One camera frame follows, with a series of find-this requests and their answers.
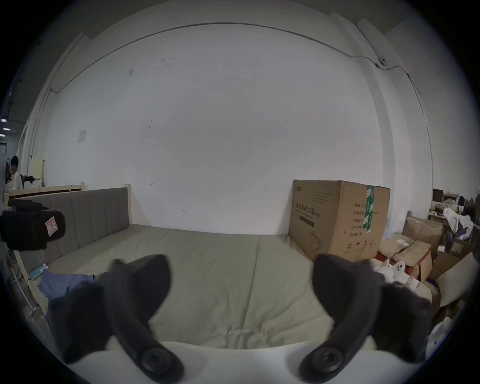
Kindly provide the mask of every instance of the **person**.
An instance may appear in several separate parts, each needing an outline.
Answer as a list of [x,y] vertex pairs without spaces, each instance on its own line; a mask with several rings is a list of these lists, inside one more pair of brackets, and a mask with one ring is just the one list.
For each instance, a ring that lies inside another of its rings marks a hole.
[[20,172],[18,171],[18,157],[12,157],[10,161],[10,167],[12,168],[12,183],[13,183],[13,191],[23,189],[24,185],[22,184],[22,176],[20,176]]

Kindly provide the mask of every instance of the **red sticker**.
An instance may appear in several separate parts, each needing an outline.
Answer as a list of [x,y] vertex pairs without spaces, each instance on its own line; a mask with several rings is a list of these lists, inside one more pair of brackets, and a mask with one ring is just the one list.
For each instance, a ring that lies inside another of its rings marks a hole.
[[47,227],[48,237],[52,237],[57,232],[58,227],[53,216],[45,223],[45,226]]

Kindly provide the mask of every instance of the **paper notice on wall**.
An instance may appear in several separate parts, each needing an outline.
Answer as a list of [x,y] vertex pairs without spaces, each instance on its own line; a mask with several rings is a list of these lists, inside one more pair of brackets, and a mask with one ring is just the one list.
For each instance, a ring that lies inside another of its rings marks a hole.
[[82,141],[85,141],[85,135],[87,134],[87,130],[84,129],[83,131],[80,131],[78,134],[78,140],[77,143],[81,143]]

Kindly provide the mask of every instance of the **gray headboard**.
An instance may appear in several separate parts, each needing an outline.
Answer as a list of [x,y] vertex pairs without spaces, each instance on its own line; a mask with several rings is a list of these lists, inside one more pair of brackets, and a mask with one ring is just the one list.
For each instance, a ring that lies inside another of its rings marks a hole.
[[128,227],[129,188],[53,193],[21,198],[41,203],[65,215],[65,235],[47,249],[20,252],[27,273],[85,245]]

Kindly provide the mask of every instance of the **bed sheet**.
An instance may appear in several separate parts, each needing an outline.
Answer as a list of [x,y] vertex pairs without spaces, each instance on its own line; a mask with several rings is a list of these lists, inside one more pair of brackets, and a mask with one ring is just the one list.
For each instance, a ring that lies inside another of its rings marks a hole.
[[[154,253],[166,255],[172,271],[170,292],[149,322],[159,341],[267,348],[321,343],[331,330],[313,293],[312,263],[288,236],[134,224],[57,259],[49,270],[98,276],[113,259],[129,263]],[[47,299],[36,289],[40,279],[30,282],[31,289],[46,311]]]

